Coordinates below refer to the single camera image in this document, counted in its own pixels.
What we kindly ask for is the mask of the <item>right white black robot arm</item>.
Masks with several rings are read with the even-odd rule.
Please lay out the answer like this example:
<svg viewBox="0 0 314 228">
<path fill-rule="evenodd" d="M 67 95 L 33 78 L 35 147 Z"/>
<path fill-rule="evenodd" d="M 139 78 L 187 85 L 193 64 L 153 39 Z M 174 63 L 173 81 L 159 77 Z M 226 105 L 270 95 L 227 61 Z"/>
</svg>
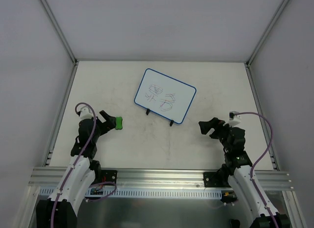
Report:
<svg viewBox="0 0 314 228">
<path fill-rule="evenodd" d="M 280 214 L 272 204 L 254 171 L 245 151 L 245 130 L 236 127 L 240 119 L 234 113 L 225 122 L 216 117 L 209 121 L 200 121 L 203 135 L 218 140 L 223 146 L 225 162 L 212 175 L 203 173 L 204 186 L 230 187 L 235 198 L 222 198 L 222 203 L 240 202 L 247 223 L 251 228 L 288 228 L 290 221 L 286 214 Z"/>
</svg>

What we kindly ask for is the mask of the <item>blue framed whiteboard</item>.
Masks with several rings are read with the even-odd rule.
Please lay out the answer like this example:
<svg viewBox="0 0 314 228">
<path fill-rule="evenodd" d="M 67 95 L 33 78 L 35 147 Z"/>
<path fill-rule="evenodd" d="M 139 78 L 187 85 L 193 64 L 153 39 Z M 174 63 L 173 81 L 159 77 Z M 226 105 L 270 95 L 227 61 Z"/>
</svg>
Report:
<svg viewBox="0 0 314 228">
<path fill-rule="evenodd" d="M 147 68 L 134 103 L 176 124 L 182 124 L 197 89 L 180 80 Z"/>
</svg>

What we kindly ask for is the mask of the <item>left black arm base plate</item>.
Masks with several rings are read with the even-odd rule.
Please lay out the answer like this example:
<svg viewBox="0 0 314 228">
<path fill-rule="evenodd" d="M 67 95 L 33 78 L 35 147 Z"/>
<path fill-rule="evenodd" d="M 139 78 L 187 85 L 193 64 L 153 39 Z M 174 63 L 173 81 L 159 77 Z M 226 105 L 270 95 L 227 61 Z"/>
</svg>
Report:
<svg viewBox="0 0 314 228">
<path fill-rule="evenodd" d="M 116 183 L 117 181 L 117 170 L 109 170 L 109 169 L 101 169 L 98 170 L 95 174 L 96 178 L 92 185 L 101 183 L 101 182 L 114 182 Z"/>
</svg>

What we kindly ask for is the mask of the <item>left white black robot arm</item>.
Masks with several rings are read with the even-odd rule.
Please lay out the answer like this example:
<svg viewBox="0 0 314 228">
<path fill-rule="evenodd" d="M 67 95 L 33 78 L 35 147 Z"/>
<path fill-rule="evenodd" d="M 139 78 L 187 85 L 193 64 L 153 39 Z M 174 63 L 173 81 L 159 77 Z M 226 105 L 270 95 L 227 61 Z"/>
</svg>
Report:
<svg viewBox="0 0 314 228">
<path fill-rule="evenodd" d="M 69 166 L 60 182 L 46 200 L 40 200 L 36 206 L 36 226 L 38 228 L 75 228 L 78 211 L 89 189 L 102 189 L 111 186 L 109 196 L 117 190 L 116 176 L 102 172 L 100 162 L 94 157 L 98 139 L 110 130 L 121 130 L 122 117 L 113 117 L 100 111 L 104 122 L 84 106 L 78 111 L 81 121 L 78 135 L 71 150 Z"/>
</svg>

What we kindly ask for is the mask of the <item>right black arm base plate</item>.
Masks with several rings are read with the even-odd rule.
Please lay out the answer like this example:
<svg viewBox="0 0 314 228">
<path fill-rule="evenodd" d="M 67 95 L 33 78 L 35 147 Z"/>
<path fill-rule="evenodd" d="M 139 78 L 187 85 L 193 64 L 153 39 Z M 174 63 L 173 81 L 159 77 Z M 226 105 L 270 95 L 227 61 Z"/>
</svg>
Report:
<svg viewBox="0 0 314 228">
<path fill-rule="evenodd" d="M 203 181 L 205 188 L 229 188 L 228 175 L 217 172 L 204 172 Z"/>
</svg>

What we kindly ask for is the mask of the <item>green bone-shaped eraser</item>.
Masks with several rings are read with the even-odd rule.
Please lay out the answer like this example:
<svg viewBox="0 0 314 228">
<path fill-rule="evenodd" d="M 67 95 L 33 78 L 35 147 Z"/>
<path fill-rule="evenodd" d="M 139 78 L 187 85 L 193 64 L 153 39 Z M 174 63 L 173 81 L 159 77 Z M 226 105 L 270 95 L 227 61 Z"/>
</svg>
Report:
<svg viewBox="0 0 314 228">
<path fill-rule="evenodd" d="M 116 117 L 116 126 L 115 126 L 115 129 L 116 130 L 122 130 L 123 129 L 123 118 L 122 117 Z"/>
</svg>

